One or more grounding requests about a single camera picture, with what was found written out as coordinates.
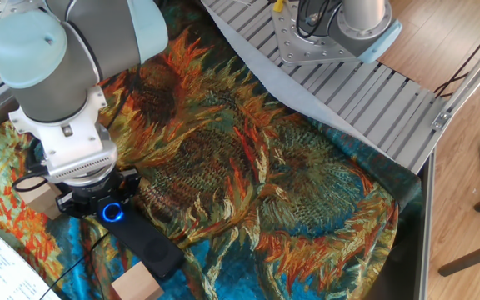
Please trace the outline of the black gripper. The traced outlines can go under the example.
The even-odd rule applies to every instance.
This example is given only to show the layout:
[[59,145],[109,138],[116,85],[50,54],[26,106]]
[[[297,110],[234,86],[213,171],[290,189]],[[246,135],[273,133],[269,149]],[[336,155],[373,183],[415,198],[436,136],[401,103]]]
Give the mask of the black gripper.
[[118,175],[86,186],[71,186],[71,192],[56,197],[58,210],[82,219],[95,215],[101,201],[128,202],[136,195],[142,177],[136,168],[120,171]]

